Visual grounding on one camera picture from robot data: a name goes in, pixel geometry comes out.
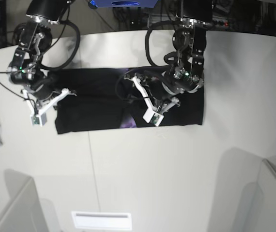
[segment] white table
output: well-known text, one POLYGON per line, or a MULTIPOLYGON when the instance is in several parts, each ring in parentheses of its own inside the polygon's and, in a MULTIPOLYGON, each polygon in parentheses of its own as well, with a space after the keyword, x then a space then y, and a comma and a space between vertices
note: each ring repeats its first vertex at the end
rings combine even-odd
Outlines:
MULTIPOLYGON (((70 67, 148 65, 145 31, 87 35, 70 67)), ((172 31, 151 36, 156 63, 173 51, 172 31)), ((62 39, 45 56, 70 55, 62 39)), ((6 70, 14 47, 0 50, 6 70)), ((203 126, 104 130, 58 136, 48 113, 32 127, 26 104, 0 86, 0 210, 9 200, 4 171, 32 175, 48 218, 73 232, 71 211, 130 212, 135 232, 226 232, 261 158, 276 166, 276 38, 208 32, 203 126)), ((3 82, 15 91, 7 77, 3 82)))

